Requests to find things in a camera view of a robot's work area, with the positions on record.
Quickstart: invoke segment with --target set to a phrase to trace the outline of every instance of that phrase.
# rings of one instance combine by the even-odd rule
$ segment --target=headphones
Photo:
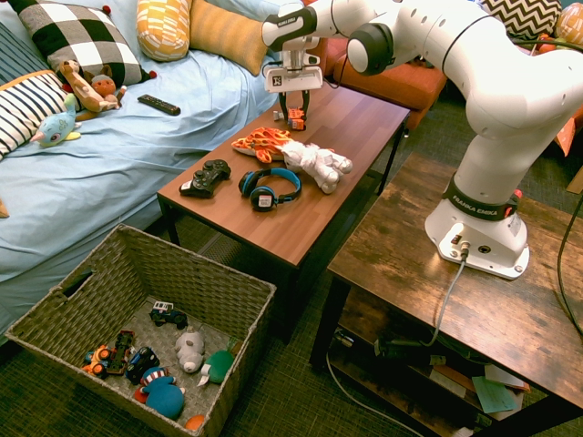
[[[257,187],[259,179],[266,176],[279,176],[289,180],[294,186],[295,191],[290,194],[276,196],[273,190],[265,185]],[[264,212],[269,211],[280,203],[291,202],[302,191],[302,183],[291,170],[287,168],[265,168],[259,171],[248,171],[239,181],[239,191],[246,197],[250,198],[253,209]]]

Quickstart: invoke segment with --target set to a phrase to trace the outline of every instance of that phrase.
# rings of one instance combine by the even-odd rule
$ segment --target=orange ball
[[[202,426],[204,423],[204,416],[202,414],[197,414],[196,416],[192,416],[184,425],[187,430],[194,430],[196,431],[198,428]]]

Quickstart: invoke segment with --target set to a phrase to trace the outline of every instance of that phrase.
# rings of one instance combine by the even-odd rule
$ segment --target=blue toy
[[[144,372],[141,382],[145,387],[138,391],[148,396],[144,403],[169,419],[178,419],[184,406],[184,389],[173,385],[176,378],[168,375],[168,369],[152,367]]]
[[[75,95],[67,94],[64,102],[66,111],[45,118],[30,141],[37,141],[43,147],[52,147],[64,139],[81,137],[78,132],[73,132],[74,128],[81,126],[81,123],[75,122],[75,102]]]

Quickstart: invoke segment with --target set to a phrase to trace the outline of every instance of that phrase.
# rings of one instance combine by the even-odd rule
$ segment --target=tv remote
[[[180,114],[180,108],[176,105],[172,105],[171,103],[160,100],[159,98],[155,98],[149,94],[138,97],[138,102],[144,103],[149,107],[159,109],[160,111],[170,114],[171,116],[177,116]]]

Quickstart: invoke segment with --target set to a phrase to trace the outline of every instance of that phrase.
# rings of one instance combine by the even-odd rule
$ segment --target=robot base
[[[425,232],[442,258],[461,262],[461,247],[470,243],[466,265],[507,279],[527,269],[527,227],[515,213],[501,221],[468,216],[443,199],[425,220]]]

